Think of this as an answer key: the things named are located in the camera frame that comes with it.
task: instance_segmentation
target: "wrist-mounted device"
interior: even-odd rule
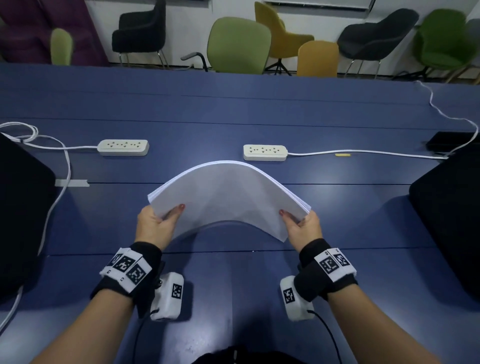
[[[312,300],[358,284],[356,269],[338,248],[331,248],[324,239],[316,239],[300,252],[300,272],[281,280],[283,303],[288,318],[299,321],[314,318]]]
[[[109,289],[131,297],[138,317],[149,313],[154,321],[176,319],[181,310],[183,276],[170,272],[161,275],[165,263],[155,245],[136,242],[130,248],[120,248],[100,271],[102,279],[90,298],[100,290]]]

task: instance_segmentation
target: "black chair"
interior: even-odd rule
[[[417,23],[419,15],[411,9],[398,9],[378,23],[363,23],[347,26],[338,38],[338,50],[344,57],[352,59],[347,72],[355,60],[378,61],[388,56]]]
[[[112,49],[119,54],[123,65],[122,53],[156,52],[163,64],[160,52],[165,63],[167,58],[162,48],[165,45],[166,35],[166,0],[156,0],[155,7],[149,12],[127,12],[120,15],[119,28],[112,34]]]

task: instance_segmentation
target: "forearm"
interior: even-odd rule
[[[32,364],[112,363],[133,312],[132,299],[101,290]]]
[[[385,315],[355,284],[328,294],[328,303],[360,364],[433,364],[439,360]]]

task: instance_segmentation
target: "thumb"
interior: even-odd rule
[[[282,217],[282,220],[287,227],[287,231],[298,227],[298,225],[292,219],[292,214],[290,214],[288,211],[280,210],[278,213]]]
[[[170,210],[167,218],[164,221],[168,221],[169,223],[171,223],[173,225],[176,225],[177,221],[178,221],[180,215],[182,214],[182,212],[184,211],[184,209],[185,209],[184,204],[180,204],[178,206],[175,206],[173,209]]]

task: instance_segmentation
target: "power strip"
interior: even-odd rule
[[[287,159],[288,151],[284,146],[263,144],[245,144],[243,146],[244,160],[272,160],[282,162]]]
[[[105,139],[96,149],[103,156],[141,157],[148,153],[149,147],[144,139]]]

